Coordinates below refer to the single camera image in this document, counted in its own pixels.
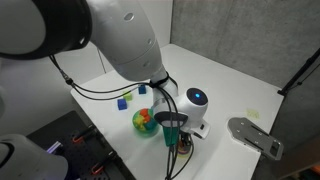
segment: metal bracket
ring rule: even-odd
[[[257,149],[270,159],[281,159],[283,144],[247,118],[231,118],[228,127],[232,136],[244,145]]]

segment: green block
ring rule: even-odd
[[[259,112],[254,109],[247,108],[247,117],[253,118],[253,119],[260,119]]]
[[[124,98],[126,101],[132,101],[132,94],[131,94],[131,92],[128,93],[128,94],[123,95],[123,98]]]
[[[162,127],[164,139],[166,141],[166,146],[177,144],[177,140],[179,137],[178,128],[172,128],[172,137],[170,137],[170,127]]]

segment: toy ball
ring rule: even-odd
[[[132,118],[133,126],[141,133],[152,133],[158,123],[153,118],[152,109],[141,109],[137,111]]]

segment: white table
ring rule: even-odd
[[[233,140],[227,122],[231,117],[247,117],[247,109],[253,109],[259,113],[259,118],[250,116],[248,119],[270,132],[283,100],[283,96],[277,94],[279,88],[172,44],[163,47],[161,52],[165,68],[179,84],[179,93],[197,87],[209,99],[204,118],[211,124],[211,132],[205,140],[193,138],[194,155],[176,179],[251,179],[260,153]],[[129,83],[132,82],[112,71],[82,86],[92,90],[108,90]],[[147,91],[146,95],[135,91],[133,101],[124,111],[117,109],[116,100],[92,101],[74,90],[71,94],[136,179],[160,180],[165,177],[167,161],[162,129],[153,137],[142,137],[134,130],[131,120],[137,110],[152,106],[151,89]],[[175,170],[179,170],[185,161],[178,159]]]

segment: gray wall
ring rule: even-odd
[[[320,47],[320,1],[174,0],[171,43],[283,87]],[[272,134],[286,150],[320,131],[319,81],[320,69],[281,107]]]

